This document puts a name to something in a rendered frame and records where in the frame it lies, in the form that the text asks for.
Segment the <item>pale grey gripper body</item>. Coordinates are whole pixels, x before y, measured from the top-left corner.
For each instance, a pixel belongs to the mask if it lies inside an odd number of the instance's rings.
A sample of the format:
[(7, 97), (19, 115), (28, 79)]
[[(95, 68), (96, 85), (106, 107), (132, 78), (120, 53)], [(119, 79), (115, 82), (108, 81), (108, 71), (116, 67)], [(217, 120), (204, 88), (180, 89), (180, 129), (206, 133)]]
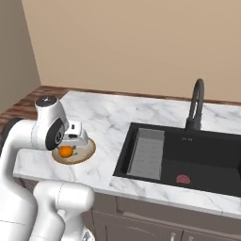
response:
[(63, 140), (61, 141), (62, 145), (67, 146), (86, 146), (88, 144), (88, 134), (85, 130), (68, 130)]

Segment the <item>beige bowl with brown rim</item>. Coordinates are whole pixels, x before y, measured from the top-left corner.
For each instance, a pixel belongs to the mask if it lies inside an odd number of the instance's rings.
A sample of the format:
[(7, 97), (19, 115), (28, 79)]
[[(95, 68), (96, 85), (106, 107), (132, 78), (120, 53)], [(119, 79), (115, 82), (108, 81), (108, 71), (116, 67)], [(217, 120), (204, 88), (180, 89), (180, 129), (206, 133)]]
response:
[(59, 155), (58, 151), (60, 147), (55, 148), (52, 151), (52, 157), (58, 163), (61, 163), (64, 165), (74, 165), (74, 164), (85, 162), (88, 159), (90, 159), (96, 151), (96, 144), (91, 138), (88, 139), (88, 144), (86, 146), (72, 146), (73, 154), (69, 158), (62, 158)]

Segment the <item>orange tangerine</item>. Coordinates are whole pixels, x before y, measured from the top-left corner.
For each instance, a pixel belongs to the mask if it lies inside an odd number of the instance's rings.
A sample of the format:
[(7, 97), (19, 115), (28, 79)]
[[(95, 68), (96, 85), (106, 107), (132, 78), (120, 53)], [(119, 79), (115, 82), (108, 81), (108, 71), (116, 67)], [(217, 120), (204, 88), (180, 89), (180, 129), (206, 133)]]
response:
[(62, 158), (69, 158), (73, 154), (73, 148), (72, 146), (61, 146), (58, 152)]

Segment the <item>grey sink drainer tray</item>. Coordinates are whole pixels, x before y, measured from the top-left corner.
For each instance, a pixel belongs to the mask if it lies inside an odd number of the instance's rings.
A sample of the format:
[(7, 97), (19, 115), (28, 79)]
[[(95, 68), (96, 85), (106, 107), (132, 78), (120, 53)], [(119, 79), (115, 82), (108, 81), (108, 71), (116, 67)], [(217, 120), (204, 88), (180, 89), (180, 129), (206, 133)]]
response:
[(127, 173), (159, 180), (165, 142), (165, 132), (139, 128)]

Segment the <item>black sink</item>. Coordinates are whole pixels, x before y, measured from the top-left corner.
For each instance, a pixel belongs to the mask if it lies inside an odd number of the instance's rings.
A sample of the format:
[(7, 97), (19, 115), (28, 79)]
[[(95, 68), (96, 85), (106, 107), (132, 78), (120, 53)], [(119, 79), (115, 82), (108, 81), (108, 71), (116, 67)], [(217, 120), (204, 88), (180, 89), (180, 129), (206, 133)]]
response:
[[(159, 180), (127, 173), (139, 128), (165, 132)], [(191, 183), (177, 184), (179, 174), (187, 175)], [(124, 140), (114, 175), (241, 198), (241, 135), (187, 132), (183, 128), (133, 122)]]

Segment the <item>brown cupboard door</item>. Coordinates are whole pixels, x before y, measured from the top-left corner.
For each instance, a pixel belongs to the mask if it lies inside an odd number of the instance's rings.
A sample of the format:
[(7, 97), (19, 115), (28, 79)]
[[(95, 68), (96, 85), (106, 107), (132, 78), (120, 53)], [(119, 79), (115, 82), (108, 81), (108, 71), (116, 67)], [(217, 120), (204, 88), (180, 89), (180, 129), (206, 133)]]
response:
[(97, 241), (170, 241), (171, 233), (181, 241), (183, 234), (180, 229), (96, 211), (93, 219)]
[(241, 241), (238, 237), (226, 237), (221, 235), (214, 235), (209, 233), (196, 233), (191, 231), (184, 231), (182, 234), (182, 241), (188, 241), (188, 236), (193, 236), (193, 241)]

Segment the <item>red scrub sponge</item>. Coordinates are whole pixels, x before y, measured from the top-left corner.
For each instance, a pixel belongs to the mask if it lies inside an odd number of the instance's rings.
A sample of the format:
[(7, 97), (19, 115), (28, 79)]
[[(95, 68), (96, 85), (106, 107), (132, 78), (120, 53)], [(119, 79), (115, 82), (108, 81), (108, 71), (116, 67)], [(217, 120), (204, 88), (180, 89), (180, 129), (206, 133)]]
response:
[(176, 183), (177, 184), (183, 184), (183, 185), (189, 185), (191, 183), (191, 180), (187, 175), (179, 174), (176, 177)]

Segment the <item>brown drawer front panel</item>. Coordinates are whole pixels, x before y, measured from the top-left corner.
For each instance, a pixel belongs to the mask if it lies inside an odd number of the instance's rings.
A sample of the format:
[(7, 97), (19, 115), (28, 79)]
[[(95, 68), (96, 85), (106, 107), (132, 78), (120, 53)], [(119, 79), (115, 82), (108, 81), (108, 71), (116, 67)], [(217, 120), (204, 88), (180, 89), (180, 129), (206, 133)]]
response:
[(203, 212), (121, 197), (117, 197), (117, 207), (120, 212), (141, 217), (211, 229), (218, 232), (241, 232), (241, 219), (205, 214)]

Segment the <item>black tap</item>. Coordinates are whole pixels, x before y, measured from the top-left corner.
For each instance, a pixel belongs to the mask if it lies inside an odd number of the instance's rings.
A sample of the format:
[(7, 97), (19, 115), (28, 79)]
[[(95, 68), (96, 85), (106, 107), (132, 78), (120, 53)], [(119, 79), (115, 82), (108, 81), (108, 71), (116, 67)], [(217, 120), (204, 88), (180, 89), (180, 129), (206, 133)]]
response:
[(201, 115), (204, 101), (204, 82), (199, 78), (194, 86), (189, 114), (185, 122), (187, 132), (199, 131), (201, 129)]

